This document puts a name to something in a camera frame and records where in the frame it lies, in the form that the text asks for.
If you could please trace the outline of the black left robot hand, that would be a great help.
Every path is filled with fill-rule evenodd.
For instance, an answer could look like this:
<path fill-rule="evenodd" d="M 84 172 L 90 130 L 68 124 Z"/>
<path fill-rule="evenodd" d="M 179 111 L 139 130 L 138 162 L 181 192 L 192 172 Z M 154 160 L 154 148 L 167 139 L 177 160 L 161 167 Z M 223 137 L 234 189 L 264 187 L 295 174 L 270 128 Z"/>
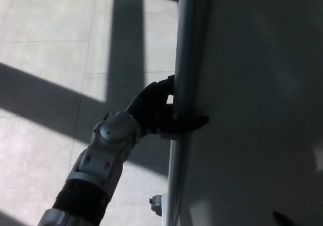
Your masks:
<path fill-rule="evenodd" d="M 180 140 L 209 122 L 206 115 L 193 115 L 183 119 L 173 114 L 174 105 L 167 103 L 174 94 L 174 75 L 159 82 L 152 82 L 144 88 L 130 103 L 126 113 L 134 118 L 140 128 L 141 137 L 159 134 L 162 138 Z"/>

